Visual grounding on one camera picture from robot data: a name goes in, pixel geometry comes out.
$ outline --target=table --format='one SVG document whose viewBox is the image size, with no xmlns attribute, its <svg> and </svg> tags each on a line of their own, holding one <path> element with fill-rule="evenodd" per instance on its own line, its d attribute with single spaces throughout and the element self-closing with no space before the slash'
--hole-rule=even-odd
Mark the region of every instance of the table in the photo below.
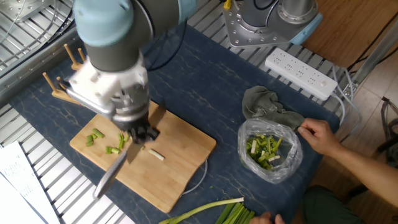
<svg viewBox="0 0 398 224">
<path fill-rule="evenodd" d="M 66 78 L 74 71 L 66 60 L 48 74 Z M 165 100 L 167 109 L 217 140 L 209 157 L 208 175 L 194 192 L 184 195 L 169 214 L 164 214 L 120 182 L 107 196 L 133 221 L 158 223 L 197 206 L 245 196 L 245 205 L 257 214 L 280 213 L 286 222 L 293 218 L 300 199 L 322 157 L 300 136 L 304 159 L 297 172 L 285 182 L 272 185 L 245 169 L 237 153 L 239 126 L 245 121 L 241 101 L 246 89 L 262 85 L 275 91 L 287 110 L 305 117 L 327 120 L 335 132 L 338 117 L 311 99 L 239 58 L 195 29 L 188 27 L 177 56 L 164 68 L 149 74 L 151 97 Z M 10 104 L 93 183 L 104 171 L 69 146 L 69 141 L 95 115 L 87 109 L 51 96 L 43 79 L 16 95 Z M 203 166 L 188 188 L 203 174 Z M 214 223 L 222 207 L 212 208 L 190 219 L 190 223 Z"/>
</svg>

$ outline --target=paper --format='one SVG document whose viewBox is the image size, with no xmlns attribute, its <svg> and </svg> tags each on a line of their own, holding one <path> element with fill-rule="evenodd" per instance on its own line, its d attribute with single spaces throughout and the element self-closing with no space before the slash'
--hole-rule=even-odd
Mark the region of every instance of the paper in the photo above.
<svg viewBox="0 0 398 224">
<path fill-rule="evenodd" d="M 3 175 L 0 175 L 0 186 L 2 223 L 45 223 Z"/>
<path fill-rule="evenodd" d="M 59 224 L 57 214 L 54 212 L 39 180 L 36 178 L 24 151 L 18 142 L 0 149 L 0 172 L 14 187 L 14 190 L 32 206 L 45 220 L 44 223 Z"/>
</svg>

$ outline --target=plastic bag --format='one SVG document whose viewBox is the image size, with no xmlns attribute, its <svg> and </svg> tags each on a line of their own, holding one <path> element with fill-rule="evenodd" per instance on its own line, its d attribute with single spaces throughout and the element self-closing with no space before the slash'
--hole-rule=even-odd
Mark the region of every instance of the plastic bag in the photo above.
<svg viewBox="0 0 398 224">
<path fill-rule="evenodd" d="M 250 157 L 246 150 L 246 141 L 257 134 L 273 135 L 275 140 L 283 138 L 277 151 L 280 159 L 275 160 L 278 161 L 278 164 L 272 170 L 262 168 Z M 238 153 L 242 163 L 247 168 L 272 184 L 281 183 L 290 177 L 303 160 L 301 144 L 293 130 L 282 124 L 263 119 L 248 119 L 241 125 L 238 133 Z"/>
</svg>

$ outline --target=white power strip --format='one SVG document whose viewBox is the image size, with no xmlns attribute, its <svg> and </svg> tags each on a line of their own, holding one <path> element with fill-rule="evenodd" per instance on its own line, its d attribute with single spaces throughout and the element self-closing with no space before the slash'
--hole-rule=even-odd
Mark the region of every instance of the white power strip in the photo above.
<svg viewBox="0 0 398 224">
<path fill-rule="evenodd" d="M 267 57 L 266 67 L 323 101 L 337 86 L 333 79 L 278 48 Z"/>
</svg>

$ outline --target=fingers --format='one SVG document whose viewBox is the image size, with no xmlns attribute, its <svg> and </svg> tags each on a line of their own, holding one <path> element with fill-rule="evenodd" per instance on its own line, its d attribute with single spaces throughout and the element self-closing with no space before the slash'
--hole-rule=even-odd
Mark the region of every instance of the fingers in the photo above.
<svg viewBox="0 0 398 224">
<path fill-rule="evenodd" d="M 249 224 L 272 224 L 270 218 L 271 218 L 271 213 L 266 212 L 262 214 L 261 217 L 254 217 L 252 220 L 250 220 Z"/>
<path fill-rule="evenodd" d="M 285 224 L 285 222 L 283 221 L 281 215 L 276 215 L 275 217 L 275 224 Z"/>
<path fill-rule="evenodd" d="M 299 127 L 298 131 L 309 144 L 316 143 L 317 138 L 307 128 Z"/>
<path fill-rule="evenodd" d="M 301 124 L 301 127 L 317 132 L 327 129 L 329 125 L 326 121 L 307 118 Z"/>
<path fill-rule="evenodd" d="M 250 224 L 272 224 L 270 219 L 271 219 L 271 213 L 266 212 L 262 214 L 261 217 L 254 217 L 252 220 L 250 220 Z M 285 224 L 281 215 L 277 215 L 275 217 L 275 224 Z"/>
</svg>

